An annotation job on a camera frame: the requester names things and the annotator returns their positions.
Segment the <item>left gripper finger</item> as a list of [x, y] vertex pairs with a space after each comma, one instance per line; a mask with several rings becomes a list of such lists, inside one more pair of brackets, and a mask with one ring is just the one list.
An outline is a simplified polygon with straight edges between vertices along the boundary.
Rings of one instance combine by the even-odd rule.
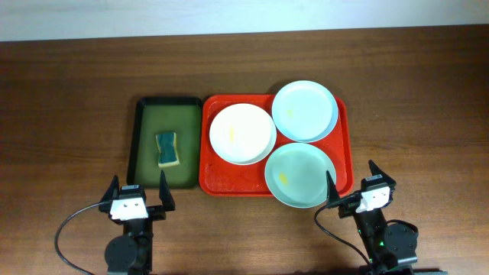
[[167, 185], [166, 176], [163, 170], [160, 172], [160, 191], [159, 198], [165, 209], [175, 209], [175, 202]]
[[109, 184], [107, 190], [102, 196], [100, 202], [111, 202], [115, 197], [118, 196], [119, 191], [119, 180], [118, 176], [114, 175], [111, 183]]

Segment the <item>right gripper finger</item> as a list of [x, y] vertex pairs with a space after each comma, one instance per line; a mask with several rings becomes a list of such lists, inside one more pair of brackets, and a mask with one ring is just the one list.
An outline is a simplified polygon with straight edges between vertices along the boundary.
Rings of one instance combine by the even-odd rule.
[[327, 206], [337, 206], [338, 201], [340, 200], [338, 191], [335, 187], [335, 182], [332, 179], [331, 173], [326, 171], [326, 179], [328, 184], [328, 198], [327, 198]]
[[383, 180], [385, 183], [393, 183], [393, 179], [387, 175], [373, 160], [368, 161], [373, 180]]

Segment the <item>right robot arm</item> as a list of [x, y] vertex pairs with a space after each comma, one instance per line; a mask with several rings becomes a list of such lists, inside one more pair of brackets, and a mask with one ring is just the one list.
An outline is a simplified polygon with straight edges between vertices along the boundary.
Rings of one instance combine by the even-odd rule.
[[[419, 229], [398, 219], [386, 220], [382, 209], [393, 201], [396, 181], [381, 170], [373, 160], [368, 161], [371, 176], [361, 181], [361, 188], [340, 197], [330, 173], [326, 174], [328, 198], [317, 210], [314, 222], [328, 236], [360, 254], [366, 264], [359, 268], [361, 274], [413, 274]], [[324, 209], [338, 209], [340, 218], [352, 217], [366, 252], [334, 235], [318, 221]]]

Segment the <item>white plate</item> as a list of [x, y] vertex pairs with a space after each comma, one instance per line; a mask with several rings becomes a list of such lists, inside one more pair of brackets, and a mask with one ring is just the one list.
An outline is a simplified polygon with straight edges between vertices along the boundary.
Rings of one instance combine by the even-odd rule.
[[277, 129], [272, 117], [261, 107], [238, 103], [214, 117], [209, 140], [223, 160], [244, 166], [263, 160], [272, 151]]

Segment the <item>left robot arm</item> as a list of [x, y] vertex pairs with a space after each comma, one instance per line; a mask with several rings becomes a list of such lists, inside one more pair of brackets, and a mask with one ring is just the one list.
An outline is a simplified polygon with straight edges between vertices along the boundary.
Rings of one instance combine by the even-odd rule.
[[152, 271], [153, 223], [166, 218], [175, 209], [175, 202], [164, 172], [160, 173], [161, 204], [147, 206], [141, 185], [119, 186], [114, 176], [102, 196], [99, 211], [108, 215], [123, 233], [106, 246], [104, 258], [108, 274], [149, 274]]

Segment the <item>light blue plate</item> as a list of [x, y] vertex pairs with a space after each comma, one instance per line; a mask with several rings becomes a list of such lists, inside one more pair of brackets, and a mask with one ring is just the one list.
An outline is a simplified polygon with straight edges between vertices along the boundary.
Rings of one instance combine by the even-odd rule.
[[271, 107], [279, 132], [295, 142], [312, 143], [328, 136], [335, 128], [339, 106], [323, 85], [299, 80], [282, 87]]

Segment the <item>light green plate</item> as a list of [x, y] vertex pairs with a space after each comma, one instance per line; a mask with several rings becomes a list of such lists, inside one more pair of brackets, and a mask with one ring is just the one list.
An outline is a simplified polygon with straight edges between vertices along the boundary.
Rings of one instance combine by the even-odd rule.
[[264, 178], [272, 195], [285, 205], [308, 209], [328, 198], [327, 176], [336, 179], [329, 156], [304, 143], [285, 144], [268, 158]]

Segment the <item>green yellow sponge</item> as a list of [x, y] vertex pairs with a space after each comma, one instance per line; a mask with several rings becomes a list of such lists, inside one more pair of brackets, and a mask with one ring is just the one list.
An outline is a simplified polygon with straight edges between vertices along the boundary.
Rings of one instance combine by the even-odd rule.
[[173, 131], [156, 135], [157, 149], [159, 151], [158, 166], [173, 167], [180, 164], [176, 148], [176, 133]]

